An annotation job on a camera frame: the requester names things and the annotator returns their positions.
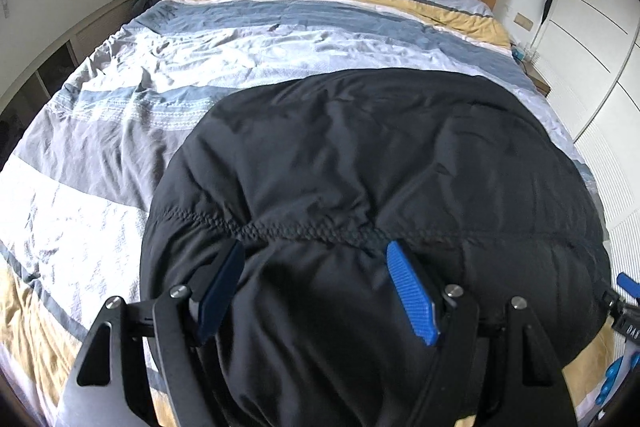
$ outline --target wall outlet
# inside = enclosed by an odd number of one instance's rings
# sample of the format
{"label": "wall outlet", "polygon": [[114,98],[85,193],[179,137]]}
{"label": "wall outlet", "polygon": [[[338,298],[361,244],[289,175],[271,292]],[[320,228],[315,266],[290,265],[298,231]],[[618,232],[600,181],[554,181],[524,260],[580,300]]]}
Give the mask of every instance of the wall outlet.
{"label": "wall outlet", "polygon": [[522,13],[518,13],[513,22],[515,22],[518,26],[522,26],[528,32],[530,32],[533,28],[533,21],[527,19]]}

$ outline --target metal bolt head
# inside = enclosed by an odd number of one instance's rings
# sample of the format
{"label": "metal bolt head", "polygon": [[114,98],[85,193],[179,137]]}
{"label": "metal bolt head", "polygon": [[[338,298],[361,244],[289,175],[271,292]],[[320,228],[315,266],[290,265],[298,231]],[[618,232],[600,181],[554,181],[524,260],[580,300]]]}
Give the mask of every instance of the metal bolt head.
{"label": "metal bolt head", "polygon": [[514,297],[511,299],[511,306],[516,310],[523,310],[527,307],[527,301],[524,297]]}
{"label": "metal bolt head", "polygon": [[108,310],[116,309],[121,304],[122,304],[122,298],[117,297],[117,296],[116,297],[109,297],[107,299],[107,302],[104,303],[104,305],[107,307]]}
{"label": "metal bolt head", "polygon": [[184,297],[189,293],[189,288],[184,284],[175,285],[173,288],[169,290],[169,295],[171,295],[174,299],[179,299],[180,297]]}
{"label": "metal bolt head", "polygon": [[464,292],[465,291],[462,289],[462,287],[458,286],[457,284],[447,284],[446,286],[444,286],[444,293],[454,299],[457,297],[462,297]]}

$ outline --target black fabric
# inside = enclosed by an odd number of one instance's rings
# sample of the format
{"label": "black fabric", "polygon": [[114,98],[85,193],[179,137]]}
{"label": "black fabric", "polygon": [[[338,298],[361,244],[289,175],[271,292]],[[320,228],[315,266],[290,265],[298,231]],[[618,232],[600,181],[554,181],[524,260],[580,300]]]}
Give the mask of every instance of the black fabric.
{"label": "black fabric", "polygon": [[551,11],[551,4],[554,0],[546,0],[545,1],[545,7],[542,10],[542,20],[540,21],[540,24],[542,24],[544,21],[546,21],[546,17],[549,15],[549,12]]}
{"label": "black fabric", "polygon": [[481,77],[339,71],[226,97],[159,184],[142,299],[229,237],[246,268],[201,357],[232,425],[404,425],[434,352],[386,270],[391,239],[472,292],[489,323],[527,298],[563,364],[605,318],[593,283],[609,261],[580,175]]}

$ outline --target bed sheet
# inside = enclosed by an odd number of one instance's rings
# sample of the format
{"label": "bed sheet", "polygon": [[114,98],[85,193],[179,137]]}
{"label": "bed sheet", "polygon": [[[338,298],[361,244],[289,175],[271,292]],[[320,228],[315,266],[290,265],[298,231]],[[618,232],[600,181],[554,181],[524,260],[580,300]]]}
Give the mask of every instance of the bed sheet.
{"label": "bed sheet", "polygon": [[[569,134],[478,0],[163,0],[88,57],[0,173],[0,365],[43,424],[104,300],[139,300],[140,243],[174,152],[238,89],[352,68],[481,75],[512,92],[572,159]],[[610,359],[610,329],[574,362],[574,402]],[[146,363],[163,425],[173,419]]]}

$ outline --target white wardrobe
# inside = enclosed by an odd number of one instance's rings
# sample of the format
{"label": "white wardrobe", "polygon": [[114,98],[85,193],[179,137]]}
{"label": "white wardrobe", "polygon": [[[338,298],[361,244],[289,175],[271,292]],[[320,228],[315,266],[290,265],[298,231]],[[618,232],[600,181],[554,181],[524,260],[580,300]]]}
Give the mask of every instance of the white wardrobe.
{"label": "white wardrobe", "polygon": [[598,184],[614,277],[640,280],[640,2],[553,0],[534,47],[548,101]]}

